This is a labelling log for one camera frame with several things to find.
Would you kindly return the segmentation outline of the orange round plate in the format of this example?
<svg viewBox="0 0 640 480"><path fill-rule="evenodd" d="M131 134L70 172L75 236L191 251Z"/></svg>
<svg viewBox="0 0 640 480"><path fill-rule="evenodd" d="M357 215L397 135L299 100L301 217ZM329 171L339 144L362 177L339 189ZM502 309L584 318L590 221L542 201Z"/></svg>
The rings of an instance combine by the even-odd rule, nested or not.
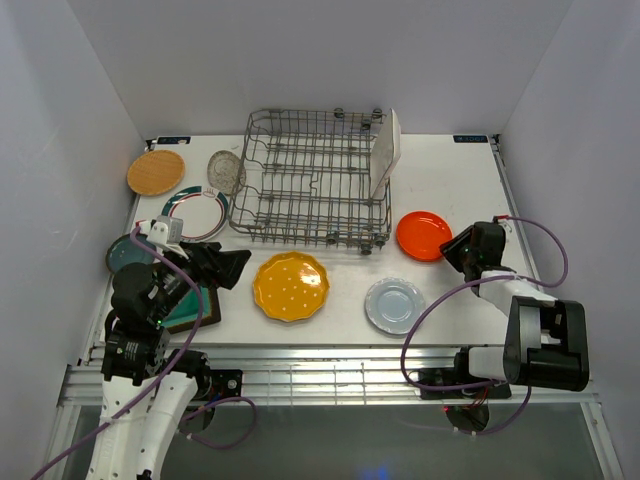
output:
<svg viewBox="0 0 640 480"><path fill-rule="evenodd" d="M407 213L396 227L396 240L401 250L421 262L439 260L442 257L440 246L452 239L448 223L428 211Z"/></svg>

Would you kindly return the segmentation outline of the white rectangular plate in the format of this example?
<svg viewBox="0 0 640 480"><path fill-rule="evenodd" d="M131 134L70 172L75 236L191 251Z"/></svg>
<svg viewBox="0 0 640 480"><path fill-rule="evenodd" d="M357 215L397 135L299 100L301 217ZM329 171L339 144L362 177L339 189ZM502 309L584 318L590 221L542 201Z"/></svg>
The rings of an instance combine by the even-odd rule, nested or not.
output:
<svg viewBox="0 0 640 480"><path fill-rule="evenodd" d="M390 109L371 149L370 198L384 197L387 181L401 157L401 127L397 113Z"/></svg>

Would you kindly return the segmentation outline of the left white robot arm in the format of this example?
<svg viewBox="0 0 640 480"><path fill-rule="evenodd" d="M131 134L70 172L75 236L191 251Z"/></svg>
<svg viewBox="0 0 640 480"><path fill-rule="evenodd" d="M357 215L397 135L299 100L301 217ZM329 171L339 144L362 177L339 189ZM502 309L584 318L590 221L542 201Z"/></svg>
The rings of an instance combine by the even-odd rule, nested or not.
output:
<svg viewBox="0 0 640 480"><path fill-rule="evenodd" d="M87 476L157 479L190 402L221 397L205 353L170 351L164 321L190 293L232 289L251 257L219 243L183 244L156 263L135 262L113 278L105 323L102 410Z"/></svg>

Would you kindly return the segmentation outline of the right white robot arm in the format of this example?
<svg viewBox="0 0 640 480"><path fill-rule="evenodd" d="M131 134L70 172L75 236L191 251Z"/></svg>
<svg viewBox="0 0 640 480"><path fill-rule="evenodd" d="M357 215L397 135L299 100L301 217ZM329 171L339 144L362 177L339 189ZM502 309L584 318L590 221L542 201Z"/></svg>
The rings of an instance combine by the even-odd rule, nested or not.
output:
<svg viewBox="0 0 640 480"><path fill-rule="evenodd" d="M590 377L585 310L534 287L502 264L506 232L498 222L476 222L440 246L443 257L479 298L507 317L502 346L464 347L451 382L474 397L488 380L512 385L582 391Z"/></svg>

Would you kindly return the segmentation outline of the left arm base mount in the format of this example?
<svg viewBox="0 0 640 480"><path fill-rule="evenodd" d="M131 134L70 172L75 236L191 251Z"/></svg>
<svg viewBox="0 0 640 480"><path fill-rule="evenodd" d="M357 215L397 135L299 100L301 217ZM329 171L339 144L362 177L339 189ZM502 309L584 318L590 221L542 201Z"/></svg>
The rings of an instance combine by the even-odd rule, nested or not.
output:
<svg viewBox="0 0 640 480"><path fill-rule="evenodd" d="M212 401L242 395L244 372L240 369L211 369L196 373L194 401Z"/></svg>

